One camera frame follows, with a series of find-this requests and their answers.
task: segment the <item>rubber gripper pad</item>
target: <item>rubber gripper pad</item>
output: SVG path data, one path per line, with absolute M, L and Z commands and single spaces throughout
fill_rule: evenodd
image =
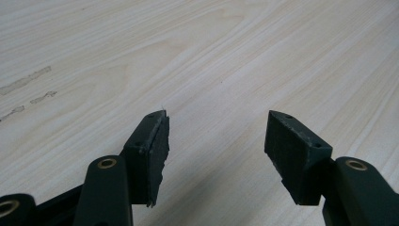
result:
M 264 151 L 296 204 L 318 205 L 332 147 L 296 118 L 270 111 Z
M 131 204 L 154 206 L 168 157 L 169 117 L 165 110 L 141 121 L 123 147 Z

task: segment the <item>table surface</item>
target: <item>table surface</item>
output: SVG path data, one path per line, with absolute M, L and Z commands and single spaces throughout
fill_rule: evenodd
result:
M 80 185 L 166 109 L 164 181 L 135 225 L 323 225 L 263 152 L 268 111 L 398 192 L 398 37 L 393 0 L 2 1 L 0 196 Z

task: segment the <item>scratch mark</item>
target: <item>scratch mark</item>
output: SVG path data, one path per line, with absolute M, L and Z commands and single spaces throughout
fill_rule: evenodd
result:
M 45 73 L 48 73 L 51 71 L 51 66 L 45 67 L 37 72 L 34 72 L 32 74 L 29 74 L 27 77 L 21 78 L 11 84 L 9 84 L 8 86 L 4 86 L 2 88 L 0 88 L 0 94 L 1 95 L 7 95 L 10 92 L 12 92 L 15 89 L 19 89 L 22 88 L 24 86 L 26 86 L 28 83 L 30 83 L 32 80 L 35 80 L 37 78 L 39 78 L 40 76 L 44 75 Z
M 57 94 L 57 91 L 48 91 L 44 96 L 36 98 L 35 100 L 30 101 L 30 104 L 37 104 L 40 101 L 44 100 L 46 97 L 54 97 Z
M 3 117 L 1 117 L 0 118 L 0 121 L 4 121 L 6 118 L 8 118 L 10 115 L 12 115 L 12 114 L 15 114 L 15 113 L 17 113 L 17 112 L 21 112 L 21 111 L 23 111 L 24 110 L 24 106 L 22 105 L 22 106 L 18 106 L 18 107 L 15 107 L 11 112 L 9 112 L 7 115 L 5 115 L 5 116 L 3 116 Z

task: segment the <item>wooden table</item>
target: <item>wooden table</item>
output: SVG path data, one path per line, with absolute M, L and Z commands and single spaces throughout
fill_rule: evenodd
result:
M 323 225 L 263 152 L 271 109 L 399 191 L 398 1 L 6 0 L 0 72 L 0 196 L 80 185 L 163 108 L 164 181 L 135 225 Z

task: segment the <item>metal rivet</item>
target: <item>metal rivet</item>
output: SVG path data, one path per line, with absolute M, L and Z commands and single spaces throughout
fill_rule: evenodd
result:
M 108 169 L 108 168 L 112 168 L 116 164 L 117 164 L 117 160 L 115 160 L 113 158 L 106 158 L 106 159 L 101 160 L 97 164 L 97 167 L 100 169 Z
M 0 203 L 0 218 L 9 215 L 14 212 L 20 206 L 20 202 L 16 200 L 10 200 Z
M 357 160 L 346 160 L 346 166 L 355 169 L 355 170 L 360 170 L 360 171 L 365 171 L 367 170 L 367 166 L 362 164 L 361 162 L 357 161 Z

